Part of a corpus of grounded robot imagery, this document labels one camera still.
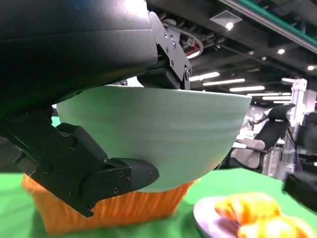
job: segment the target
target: black ceiling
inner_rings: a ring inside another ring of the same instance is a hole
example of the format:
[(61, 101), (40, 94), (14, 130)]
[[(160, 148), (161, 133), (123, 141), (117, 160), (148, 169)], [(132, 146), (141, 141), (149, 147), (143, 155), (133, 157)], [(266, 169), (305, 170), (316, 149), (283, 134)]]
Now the black ceiling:
[[(245, 83), (234, 84), (234, 87), (263, 85), (265, 91), (262, 92), (290, 92), (290, 86), (281, 83), (283, 77), (303, 77), (309, 81), (310, 87), (316, 85), (314, 82), (317, 82), (317, 70), (307, 70), (309, 65), (317, 64), (316, 54), (216, 0), (147, 0), (147, 2), (149, 9), (156, 12), (162, 21), (175, 20), (179, 29), (190, 32), (204, 44), (203, 53), (191, 59), (193, 76), (214, 71), (220, 73), (219, 77), (206, 79), (204, 82), (245, 78)], [(316, 39), (316, 0), (254, 0), (252, 2)], [(211, 17), (224, 10), (242, 19), (231, 31), (210, 21)], [(284, 49), (285, 53), (277, 54), (279, 49)], [(185, 48), (185, 52), (190, 50), (192, 48)], [(205, 87), (202, 81), (192, 82), (193, 90), (228, 92), (231, 87), (233, 86)], [(267, 104), (260, 99), (255, 100), (263, 105)]]

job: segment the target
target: green tablecloth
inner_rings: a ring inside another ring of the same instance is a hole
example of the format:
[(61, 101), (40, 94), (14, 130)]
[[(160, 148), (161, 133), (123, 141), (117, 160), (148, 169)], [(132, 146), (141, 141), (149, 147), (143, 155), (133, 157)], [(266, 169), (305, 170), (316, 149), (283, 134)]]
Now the green tablecloth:
[[(20, 187), (21, 175), (0, 175), (0, 237), (49, 238), (32, 199)], [(80, 232), (64, 238), (200, 238), (192, 215), (194, 204), (203, 197), (262, 191), (273, 196), (283, 213), (305, 219), (317, 230), (317, 217), (281, 192), (282, 182), (243, 169), (212, 171), (194, 184), (168, 219)]]

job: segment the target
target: wire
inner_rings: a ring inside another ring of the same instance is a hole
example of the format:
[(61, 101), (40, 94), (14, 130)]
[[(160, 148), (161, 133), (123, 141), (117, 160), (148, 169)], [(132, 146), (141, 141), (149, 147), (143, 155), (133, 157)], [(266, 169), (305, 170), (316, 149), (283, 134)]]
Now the wire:
[(297, 143), (296, 143), (295, 140), (294, 140), (293, 133), (292, 133), (290, 127), (287, 128), (287, 132), (288, 132), (287, 137), (292, 141), (293, 146), (294, 146), (294, 149), (295, 149), (295, 159), (294, 159), (294, 163), (296, 163), (296, 165), (297, 165), (299, 171), (302, 173), (302, 172), (303, 172), (303, 168), (302, 168), (302, 165), (301, 165), (301, 161), (300, 161), (300, 159), (299, 159), (299, 157), (298, 157)]
[(202, 54), (202, 52), (203, 52), (203, 50), (204, 50), (204, 44), (203, 44), (203, 42), (202, 42), (200, 39), (198, 39), (197, 36), (195, 36), (195, 35), (194, 35), (193, 33), (191, 33), (190, 31), (187, 31), (187, 30), (185, 30), (185, 29), (183, 29), (183, 28), (181, 28), (181, 27), (179, 27), (179, 26), (175, 26), (175, 25), (169, 23), (168, 21), (163, 20), (163, 21), (162, 21), (162, 24), (163, 24), (163, 25), (168, 25), (168, 26), (174, 27), (174, 28), (177, 29), (180, 33), (183, 33), (184, 35), (193, 38), (193, 39), (196, 41), (197, 45), (199, 46), (199, 51), (197, 51), (197, 52), (199, 52), (199, 53), (196, 55), (196, 57)]

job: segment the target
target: green trim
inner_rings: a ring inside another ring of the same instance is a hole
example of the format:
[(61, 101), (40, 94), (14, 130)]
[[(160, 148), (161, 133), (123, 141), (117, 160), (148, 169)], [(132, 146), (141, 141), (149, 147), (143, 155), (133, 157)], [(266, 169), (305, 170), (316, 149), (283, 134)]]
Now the green trim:
[(307, 43), (313, 45), (314, 47), (317, 47), (317, 40), (314, 38), (308, 36), (307, 34), (304, 34), (300, 30), (296, 29), (295, 27), (291, 26), (290, 24), (286, 23), (282, 19), (274, 16), (273, 14), (266, 11), (264, 8), (256, 5), (255, 3), (250, 2), (249, 0), (237, 0), (237, 2), (249, 9), (250, 11), (254, 12), (255, 14), (258, 14), (270, 22), (273, 22), (274, 24), (278, 25), (279, 27), (282, 27), (284, 30), (294, 34), (295, 36), (301, 38), (302, 40), (306, 41)]

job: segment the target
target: fluorescent light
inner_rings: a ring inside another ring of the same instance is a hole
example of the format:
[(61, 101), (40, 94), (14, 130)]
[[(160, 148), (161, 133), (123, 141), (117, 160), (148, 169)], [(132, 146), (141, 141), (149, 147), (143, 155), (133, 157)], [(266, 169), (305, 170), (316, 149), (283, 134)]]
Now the fluorescent light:
[(290, 103), (292, 103), (291, 101), (274, 101), (273, 103), (275, 103), (275, 104), (290, 104)]
[(201, 80), (206, 79), (206, 78), (218, 77), (219, 75), (220, 74), (218, 72), (206, 73), (203, 75), (191, 77), (191, 78), (189, 78), (189, 81), (191, 81), (191, 82), (192, 81), (201, 81)]
[(282, 96), (290, 96), (292, 95), (291, 93), (248, 93), (247, 94), (248, 96), (251, 96), (251, 97), (259, 97), (259, 96), (279, 96), (279, 95), (282, 95)]
[(253, 87), (244, 87), (244, 88), (230, 88), (231, 92), (243, 92), (243, 91), (258, 91), (264, 90), (263, 86), (253, 86)]
[(229, 84), (229, 83), (239, 83), (244, 82), (244, 78), (238, 78), (238, 79), (230, 79), (230, 80), (224, 80), (224, 81), (216, 81), (216, 82), (209, 82), (209, 83), (203, 83), (204, 86), (211, 86), (211, 85), (220, 85), (220, 84)]
[(294, 83), (295, 80), (292, 78), (282, 78), (282, 81), (287, 83)]
[(228, 31), (231, 31), (231, 29), (233, 28), (233, 23), (232, 22), (228, 22), (226, 24), (226, 28), (227, 28)]
[(282, 55), (285, 53), (285, 50), (284, 49), (279, 49), (278, 52), (277, 52), (279, 55)]
[(292, 96), (263, 97), (263, 100), (292, 100)]
[(278, 96), (278, 93), (248, 93), (248, 96), (258, 97), (258, 96)]
[(308, 69), (308, 70), (314, 70), (314, 69), (315, 69), (315, 67), (314, 67), (314, 66), (312, 66), (312, 65), (309, 65), (309, 66), (307, 67), (307, 69)]
[(195, 53), (192, 53), (192, 54), (190, 54), (190, 55), (187, 56), (187, 59), (192, 59), (192, 58), (194, 58), (194, 57), (197, 57), (199, 54), (200, 54), (200, 51), (197, 51), (197, 52), (195, 52)]

